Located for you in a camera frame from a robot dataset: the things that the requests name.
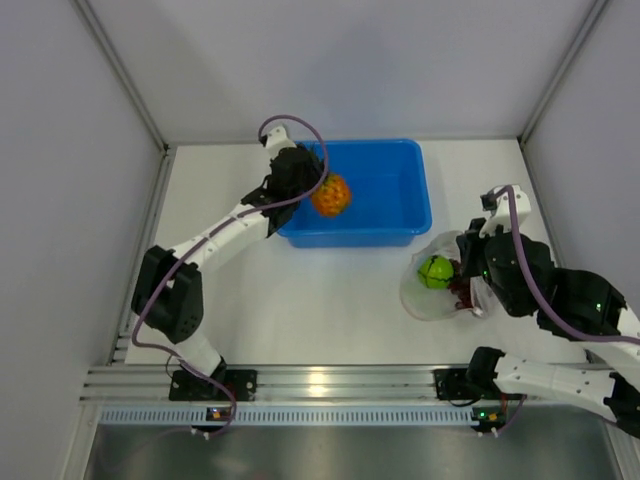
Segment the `dark purple fake grapes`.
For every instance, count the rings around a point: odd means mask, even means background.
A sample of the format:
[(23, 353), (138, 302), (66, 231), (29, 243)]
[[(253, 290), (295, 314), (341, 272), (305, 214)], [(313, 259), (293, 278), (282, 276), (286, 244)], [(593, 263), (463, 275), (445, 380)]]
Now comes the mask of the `dark purple fake grapes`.
[(470, 279), (462, 277), (460, 273), (460, 263), (450, 259), (453, 267), (453, 277), (447, 289), (456, 297), (455, 308), (457, 310), (467, 310), (473, 307), (471, 300)]

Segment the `green fake apple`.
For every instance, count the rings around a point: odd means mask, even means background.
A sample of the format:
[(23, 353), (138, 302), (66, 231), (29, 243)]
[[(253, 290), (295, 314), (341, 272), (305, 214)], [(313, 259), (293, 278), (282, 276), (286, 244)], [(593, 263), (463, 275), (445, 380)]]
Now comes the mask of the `green fake apple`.
[(451, 261), (440, 255), (429, 256), (416, 271), (420, 282), (428, 289), (447, 289), (451, 284), (455, 270)]

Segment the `orange fake pineapple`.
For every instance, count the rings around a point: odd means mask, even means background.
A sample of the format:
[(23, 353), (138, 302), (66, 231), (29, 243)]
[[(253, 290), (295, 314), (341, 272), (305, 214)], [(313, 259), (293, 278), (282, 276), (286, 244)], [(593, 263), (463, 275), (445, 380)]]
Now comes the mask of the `orange fake pineapple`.
[[(324, 159), (321, 157), (321, 147), (318, 143), (298, 143), (310, 152), (315, 177), (311, 185), (315, 185), (324, 171)], [(323, 183), (311, 194), (311, 204), (322, 217), (334, 218), (344, 213), (352, 202), (352, 192), (346, 180), (337, 173), (329, 171)]]

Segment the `clear zip top bag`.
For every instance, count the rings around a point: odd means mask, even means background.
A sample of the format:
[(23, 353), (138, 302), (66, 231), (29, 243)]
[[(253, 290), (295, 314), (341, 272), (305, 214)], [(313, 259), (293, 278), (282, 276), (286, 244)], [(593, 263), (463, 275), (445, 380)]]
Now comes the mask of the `clear zip top bag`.
[(480, 279), (471, 278), (471, 300), (473, 307), (467, 310), (455, 308), (456, 297), (448, 289), (426, 288), (418, 279), (416, 271), (432, 255), (440, 255), (460, 263), (456, 237), (460, 231), (447, 231), (437, 235), (425, 248), (415, 252), (405, 269), (399, 287), (399, 297), (405, 311), (420, 321), (435, 321), (454, 318), (468, 313), (478, 318), (487, 318), (498, 306), (497, 297)]

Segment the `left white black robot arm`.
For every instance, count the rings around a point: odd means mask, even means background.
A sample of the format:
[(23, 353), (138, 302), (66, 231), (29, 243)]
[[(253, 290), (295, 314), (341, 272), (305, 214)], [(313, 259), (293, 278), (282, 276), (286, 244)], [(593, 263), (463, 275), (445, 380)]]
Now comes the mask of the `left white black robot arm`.
[(173, 356), (192, 375), (195, 392), (219, 397), (226, 363), (204, 333), (203, 270), (220, 268), (282, 228), (326, 179), (328, 163), (302, 144), (278, 147), (261, 184), (220, 221), (177, 246), (148, 249), (131, 301), (131, 343)]

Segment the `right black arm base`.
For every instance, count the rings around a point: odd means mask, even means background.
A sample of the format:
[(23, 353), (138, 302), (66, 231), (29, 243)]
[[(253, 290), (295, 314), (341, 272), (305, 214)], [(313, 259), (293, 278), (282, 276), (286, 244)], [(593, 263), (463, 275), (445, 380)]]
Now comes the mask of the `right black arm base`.
[(471, 382), (465, 368), (436, 369), (433, 372), (439, 400), (456, 407), (471, 406), (481, 400), (494, 400), (495, 394)]

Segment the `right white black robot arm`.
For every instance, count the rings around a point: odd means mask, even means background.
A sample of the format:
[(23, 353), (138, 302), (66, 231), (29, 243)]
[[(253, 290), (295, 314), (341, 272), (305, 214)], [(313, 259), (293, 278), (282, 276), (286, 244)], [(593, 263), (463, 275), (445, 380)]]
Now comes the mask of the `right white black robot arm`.
[(483, 281), (505, 312), (599, 357), (604, 371), (539, 363), (500, 349), (477, 348), (466, 370), (475, 395), (557, 400), (639, 435), (639, 319), (604, 277), (557, 267), (549, 247), (500, 227), (485, 235), (476, 218), (457, 236), (461, 274)]

